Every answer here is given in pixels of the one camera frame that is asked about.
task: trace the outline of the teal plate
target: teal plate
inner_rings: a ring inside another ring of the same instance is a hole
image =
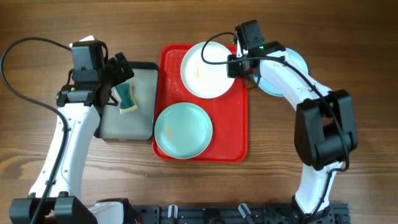
[[[206,111],[192,103],[169,106],[156,120],[155,140],[160,149],[176,159],[190,159],[209,145],[213,125]]]

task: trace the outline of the red tray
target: red tray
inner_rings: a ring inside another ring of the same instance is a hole
[[[190,161],[239,162],[248,153],[248,91],[243,79],[235,79],[231,88],[213,99],[202,99],[191,94],[181,80],[182,59],[193,44],[172,44],[165,47],[160,58],[155,119],[166,107],[189,102],[203,108],[213,123],[213,137],[203,153]],[[236,52],[236,46],[227,46]],[[166,155],[152,138],[152,149],[161,159],[177,160]]]

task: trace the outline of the sponge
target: sponge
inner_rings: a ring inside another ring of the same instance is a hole
[[[118,84],[114,87],[116,97],[120,101],[120,113],[130,113],[138,110],[138,105],[132,95],[132,86],[130,83]]]

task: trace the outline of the wooden surface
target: wooden surface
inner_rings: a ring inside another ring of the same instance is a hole
[[[0,3],[0,51],[17,39],[69,44],[87,35],[111,55],[159,62],[172,43],[195,44],[258,19],[267,40],[300,52],[312,76],[353,97],[358,148],[339,174],[331,200],[349,203],[352,223],[398,222],[397,1],[41,1]],[[230,44],[227,38],[218,40]],[[70,52],[40,42],[7,56],[5,72],[21,93],[55,106],[73,67]],[[37,178],[56,116],[0,84],[0,223],[13,198]],[[135,204],[198,205],[290,202],[302,163],[294,148],[295,112],[283,98],[249,93],[249,154],[239,164],[165,162],[150,142],[93,139],[83,174],[83,202],[127,197]]]

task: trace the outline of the light blue plate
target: light blue plate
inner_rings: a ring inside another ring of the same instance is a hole
[[[155,140],[160,149],[176,159],[190,159],[209,145],[213,125],[206,111],[192,103],[169,106],[156,120]]]
[[[307,64],[305,63],[304,58],[301,57],[301,55],[299,55],[299,53],[295,52],[292,49],[286,48],[286,51],[287,51],[287,53],[290,54],[294,63],[296,63],[302,70],[304,70],[304,72],[308,73],[308,67],[307,67]],[[253,79],[255,82],[257,82],[258,77],[254,77]],[[283,94],[274,85],[272,85],[271,83],[269,83],[269,81],[267,81],[263,78],[260,79],[259,87],[264,92],[266,92],[272,96],[283,96]]]

